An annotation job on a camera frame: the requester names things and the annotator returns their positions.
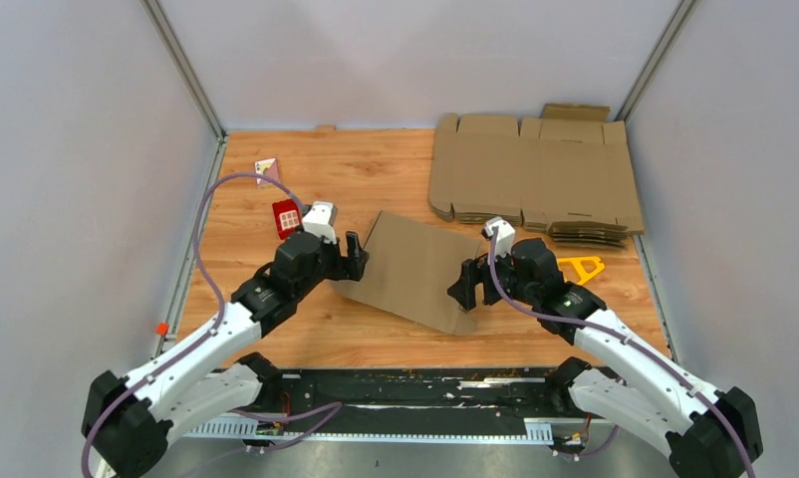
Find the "brown cardboard box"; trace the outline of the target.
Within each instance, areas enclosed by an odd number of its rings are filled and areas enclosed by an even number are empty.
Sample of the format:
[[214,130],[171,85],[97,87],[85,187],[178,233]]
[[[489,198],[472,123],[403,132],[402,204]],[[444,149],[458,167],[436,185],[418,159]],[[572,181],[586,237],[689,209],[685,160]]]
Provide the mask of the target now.
[[359,282],[337,282],[339,295],[453,336],[469,336],[477,319],[447,295],[461,263],[481,241],[381,211],[364,244],[369,253]]

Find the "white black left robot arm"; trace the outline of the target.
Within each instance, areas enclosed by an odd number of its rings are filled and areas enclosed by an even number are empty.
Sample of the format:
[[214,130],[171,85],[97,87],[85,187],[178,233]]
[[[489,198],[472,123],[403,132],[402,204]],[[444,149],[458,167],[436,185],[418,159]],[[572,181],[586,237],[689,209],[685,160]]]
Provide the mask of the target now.
[[81,470],[90,476],[90,455],[98,452],[120,477],[140,477],[182,435],[224,412],[245,405],[274,409],[282,384],[261,373],[266,359],[243,357],[222,377],[210,373],[225,359],[260,341],[292,318],[319,284],[360,281],[369,259],[357,233],[347,246],[297,230],[276,249],[218,311],[188,339],[116,375],[106,370],[91,383],[81,432]]

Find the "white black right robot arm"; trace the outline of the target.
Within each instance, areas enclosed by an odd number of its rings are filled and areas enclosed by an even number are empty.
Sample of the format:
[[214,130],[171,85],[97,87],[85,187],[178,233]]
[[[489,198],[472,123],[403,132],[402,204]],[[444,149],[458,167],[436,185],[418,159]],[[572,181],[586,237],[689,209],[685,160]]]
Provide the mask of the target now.
[[597,295],[566,280],[542,240],[510,245],[492,237],[491,244],[490,253],[461,264],[448,296],[465,311],[478,291],[486,305],[504,300],[616,374],[568,358],[545,390],[552,411],[612,421],[657,450],[678,477],[754,476],[763,443],[749,394],[721,390],[659,353]]

